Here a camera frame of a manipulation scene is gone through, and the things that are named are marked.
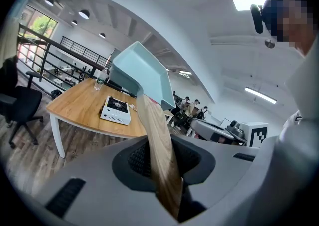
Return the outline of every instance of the light blue dustpan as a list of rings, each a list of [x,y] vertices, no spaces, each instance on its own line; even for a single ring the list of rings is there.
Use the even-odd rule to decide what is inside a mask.
[[[175,108],[166,68],[138,41],[114,59],[109,77],[136,96],[148,96],[163,110]]]

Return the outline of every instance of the wooden handle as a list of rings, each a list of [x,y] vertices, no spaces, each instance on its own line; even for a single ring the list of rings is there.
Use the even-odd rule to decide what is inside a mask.
[[[137,97],[137,110],[148,135],[151,176],[157,186],[157,198],[177,219],[183,183],[166,117],[161,106],[145,95]]]

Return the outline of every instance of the wooden floor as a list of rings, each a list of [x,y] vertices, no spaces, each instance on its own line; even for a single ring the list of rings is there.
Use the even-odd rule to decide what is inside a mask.
[[[27,80],[19,75],[18,84],[27,86]],[[5,118],[0,115],[0,154],[2,162],[12,183],[18,189],[31,195],[35,195],[50,176],[81,154],[124,140],[123,138],[87,131],[59,121],[61,139],[66,153],[65,159],[61,158],[53,139],[50,117],[45,109],[50,101],[51,97],[43,92],[41,105],[35,115],[42,115],[44,123],[40,123],[38,120],[28,123],[38,139],[39,145],[37,146],[31,143],[29,134],[22,127],[13,140],[17,147],[11,149],[7,142],[14,125],[7,128]],[[168,128],[171,133],[182,134],[177,128],[172,128],[170,124]]]

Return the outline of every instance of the plastic bottle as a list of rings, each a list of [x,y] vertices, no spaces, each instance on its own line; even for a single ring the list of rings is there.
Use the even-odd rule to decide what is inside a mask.
[[[100,90],[103,85],[103,82],[105,81],[107,77],[108,77],[108,69],[105,67],[103,71],[100,73],[99,78],[97,78],[94,88],[96,90]]]

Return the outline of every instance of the portable gas stove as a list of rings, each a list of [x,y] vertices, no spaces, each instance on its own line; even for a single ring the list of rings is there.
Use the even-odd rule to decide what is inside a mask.
[[[131,121],[128,104],[108,96],[101,113],[101,119],[128,125]]]

